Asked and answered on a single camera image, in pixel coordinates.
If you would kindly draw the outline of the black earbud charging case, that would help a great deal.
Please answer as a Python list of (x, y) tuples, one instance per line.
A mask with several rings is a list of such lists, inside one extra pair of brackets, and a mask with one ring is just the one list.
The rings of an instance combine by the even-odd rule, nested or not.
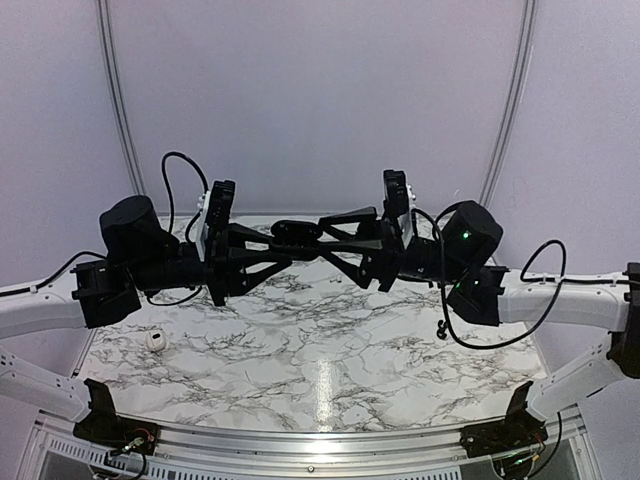
[(319, 256), (322, 234), (322, 229), (316, 223), (279, 220), (271, 226), (269, 248), (295, 261), (312, 261)]

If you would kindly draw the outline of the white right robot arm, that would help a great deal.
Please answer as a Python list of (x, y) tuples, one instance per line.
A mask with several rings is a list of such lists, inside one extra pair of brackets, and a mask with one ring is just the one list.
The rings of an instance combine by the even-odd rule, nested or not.
[(531, 274), (527, 268), (490, 266), (488, 260), (503, 229), (475, 201), (447, 210), (444, 226), (418, 208), (389, 206), (383, 215), (372, 208), (324, 217), (320, 229), (334, 238), (322, 256), (355, 283), (367, 287), (377, 280), (381, 290), (394, 281), (427, 282), (440, 289), (444, 318), (440, 336), (476, 351), (507, 347), (506, 342), (473, 344), (458, 335), (451, 318), (472, 325), (498, 327), (532, 322), (585, 325), (606, 330), (603, 340), (548, 378), (529, 381), (512, 395), (495, 438), (515, 448), (565, 407), (625, 379), (639, 376), (639, 266), (621, 273), (571, 277), (568, 253), (557, 239), (562, 263), (556, 274)]

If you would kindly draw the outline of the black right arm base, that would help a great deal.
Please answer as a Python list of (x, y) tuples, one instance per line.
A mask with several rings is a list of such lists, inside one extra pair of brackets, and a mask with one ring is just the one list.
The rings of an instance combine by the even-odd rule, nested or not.
[(524, 448), (548, 439), (545, 421), (526, 410), (532, 386), (533, 382), (528, 381), (515, 389), (502, 419), (462, 428), (459, 443), (469, 458)]

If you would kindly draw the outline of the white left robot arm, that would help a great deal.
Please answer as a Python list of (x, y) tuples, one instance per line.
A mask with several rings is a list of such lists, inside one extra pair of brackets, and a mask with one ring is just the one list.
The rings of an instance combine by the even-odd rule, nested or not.
[[(1, 336), (115, 325), (140, 310), (140, 294), (165, 289), (205, 286), (215, 304), (222, 305), (291, 265), (286, 255), (245, 245), (269, 240), (233, 224), (200, 257), (194, 246), (163, 229), (144, 232), (137, 240), (110, 234), (106, 255), (89, 252), (85, 263), (73, 257), (48, 279), (2, 292)], [(126, 423), (105, 384), (65, 377), (7, 349), (1, 351), (1, 394), (88, 427), (106, 445), (126, 436)]]

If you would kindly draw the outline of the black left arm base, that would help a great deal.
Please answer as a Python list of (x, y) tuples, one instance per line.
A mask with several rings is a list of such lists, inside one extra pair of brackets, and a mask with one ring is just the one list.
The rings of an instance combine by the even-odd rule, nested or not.
[(119, 451), (140, 438), (142, 444), (134, 446), (133, 451), (152, 455), (158, 441), (159, 425), (119, 415), (105, 384), (92, 379), (86, 379), (84, 384), (90, 395), (89, 413), (75, 423), (73, 436)]

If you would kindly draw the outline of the white earbud charging case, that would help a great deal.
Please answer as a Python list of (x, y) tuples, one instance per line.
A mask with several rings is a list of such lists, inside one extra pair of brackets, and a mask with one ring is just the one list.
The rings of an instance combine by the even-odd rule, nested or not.
[(161, 330), (147, 331), (145, 345), (150, 352), (160, 352), (167, 347), (167, 337)]

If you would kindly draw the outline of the aluminium front rail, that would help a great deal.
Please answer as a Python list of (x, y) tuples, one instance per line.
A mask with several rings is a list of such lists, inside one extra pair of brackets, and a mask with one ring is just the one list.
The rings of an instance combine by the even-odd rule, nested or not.
[(459, 425), (364, 433), (295, 433), (158, 424), (153, 453), (109, 457), (74, 437), (72, 423), (41, 412), (20, 479), (496, 479), (535, 453), (538, 479), (598, 479), (600, 469), (575, 408), (547, 425), (544, 446), (468, 456)]

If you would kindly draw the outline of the left aluminium wall post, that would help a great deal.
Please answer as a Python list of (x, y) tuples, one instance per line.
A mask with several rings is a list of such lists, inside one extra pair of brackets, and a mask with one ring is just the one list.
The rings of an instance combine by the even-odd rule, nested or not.
[(97, 0), (95, 5), (101, 53), (106, 72), (107, 89), (113, 109), (116, 132), (124, 156), (125, 167), (134, 193), (145, 195), (147, 189), (130, 127), (125, 95), (122, 89), (111, 15), (111, 2), (107, 0)]

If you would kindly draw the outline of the aluminium wall post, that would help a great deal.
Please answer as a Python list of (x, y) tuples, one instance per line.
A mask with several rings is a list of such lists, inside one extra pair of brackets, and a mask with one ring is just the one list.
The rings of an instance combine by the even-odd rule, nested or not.
[(526, 86), (533, 51), (538, 10), (538, 1), (526, 0), (523, 2), (519, 36), (517, 38), (516, 52), (506, 100), (496, 139), (491, 151), (488, 169), (479, 194), (479, 203), (485, 208), (488, 208), (491, 204), (501, 171), (506, 161), (511, 134), (515, 125), (522, 94)]
[(125, 95), (122, 89), (111, 15), (111, 2), (107, 0), (97, 0), (95, 5), (101, 53), (106, 72), (107, 89), (113, 109), (116, 132), (124, 156), (125, 167), (134, 193), (145, 195), (147, 189), (130, 127)]

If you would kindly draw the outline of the right aluminium wall post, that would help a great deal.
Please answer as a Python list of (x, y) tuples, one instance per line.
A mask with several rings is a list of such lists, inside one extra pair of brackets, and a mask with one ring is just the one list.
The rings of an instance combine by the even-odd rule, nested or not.
[(538, 1), (526, 0), (523, 2), (519, 36), (517, 38), (516, 52), (506, 100), (496, 139), (491, 151), (488, 169), (479, 194), (479, 203), (485, 208), (488, 208), (491, 204), (501, 171), (506, 161), (511, 134), (515, 125), (522, 94), (526, 86), (533, 51), (538, 10)]

